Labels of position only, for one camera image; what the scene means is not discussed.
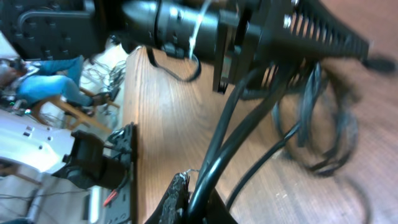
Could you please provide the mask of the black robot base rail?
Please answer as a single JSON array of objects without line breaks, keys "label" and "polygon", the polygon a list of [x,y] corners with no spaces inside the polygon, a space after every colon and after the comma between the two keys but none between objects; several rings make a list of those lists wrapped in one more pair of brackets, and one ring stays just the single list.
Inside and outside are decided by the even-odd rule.
[{"label": "black robot base rail", "polygon": [[88,223],[137,222],[137,126],[129,123],[107,138],[105,154],[120,162],[125,170],[123,180],[113,190],[94,186],[88,199]]}]

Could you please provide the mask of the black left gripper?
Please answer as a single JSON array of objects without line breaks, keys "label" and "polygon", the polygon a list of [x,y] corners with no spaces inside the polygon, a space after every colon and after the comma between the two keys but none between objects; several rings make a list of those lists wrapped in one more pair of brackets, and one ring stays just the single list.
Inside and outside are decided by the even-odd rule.
[{"label": "black left gripper", "polygon": [[311,63],[280,63],[301,58],[364,59],[369,43],[318,0],[237,1],[220,11],[215,45],[213,91],[247,81],[240,100],[268,97],[285,83],[285,93],[304,89]]}]

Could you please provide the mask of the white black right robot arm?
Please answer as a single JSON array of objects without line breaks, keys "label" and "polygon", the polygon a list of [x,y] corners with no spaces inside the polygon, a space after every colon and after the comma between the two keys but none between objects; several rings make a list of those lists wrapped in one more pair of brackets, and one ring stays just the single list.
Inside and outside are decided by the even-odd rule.
[{"label": "white black right robot arm", "polygon": [[[84,131],[59,129],[1,110],[1,161],[25,165],[67,179],[80,189],[112,191],[104,202],[105,223],[137,219],[137,125],[128,124],[109,136],[114,156],[104,141]],[[190,193],[187,172],[177,173],[145,223],[237,223],[217,192],[211,193],[204,217],[187,222]]]}]

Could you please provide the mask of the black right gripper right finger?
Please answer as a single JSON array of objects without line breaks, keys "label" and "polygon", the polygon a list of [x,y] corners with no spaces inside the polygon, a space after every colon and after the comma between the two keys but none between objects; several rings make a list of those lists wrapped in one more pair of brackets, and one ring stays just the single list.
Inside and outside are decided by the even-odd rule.
[{"label": "black right gripper right finger", "polygon": [[210,194],[205,210],[206,224],[238,224],[216,190]]}]

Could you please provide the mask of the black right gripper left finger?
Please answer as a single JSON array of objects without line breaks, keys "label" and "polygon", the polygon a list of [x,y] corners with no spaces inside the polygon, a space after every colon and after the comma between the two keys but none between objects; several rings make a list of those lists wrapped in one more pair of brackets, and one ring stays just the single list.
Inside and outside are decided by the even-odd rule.
[{"label": "black right gripper left finger", "polygon": [[174,175],[161,201],[149,217],[149,224],[181,224],[189,200],[189,175],[180,172]]}]

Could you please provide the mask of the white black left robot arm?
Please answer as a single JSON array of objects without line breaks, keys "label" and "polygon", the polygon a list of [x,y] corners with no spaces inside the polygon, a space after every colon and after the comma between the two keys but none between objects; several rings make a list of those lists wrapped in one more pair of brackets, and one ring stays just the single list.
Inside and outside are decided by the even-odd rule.
[{"label": "white black left robot arm", "polygon": [[224,92],[254,67],[299,73],[324,58],[368,56],[369,43],[320,1],[3,0],[1,32],[24,60],[91,57],[118,37],[175,58],[214,65],[213,90]]}]

